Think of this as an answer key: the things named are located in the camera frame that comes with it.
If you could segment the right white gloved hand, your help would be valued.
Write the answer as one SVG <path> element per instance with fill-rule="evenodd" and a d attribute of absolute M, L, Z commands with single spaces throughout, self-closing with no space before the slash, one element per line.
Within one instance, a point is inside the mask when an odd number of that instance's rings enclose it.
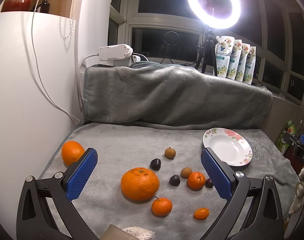
<path fill-rule="evenodd" d="M 299 180 L 300 181 L 296 184 L 295 187 L 295 198 L 289 209 L 290 215 L 299 211 L 304 204 L 304 166 L 299 173 Z"/>

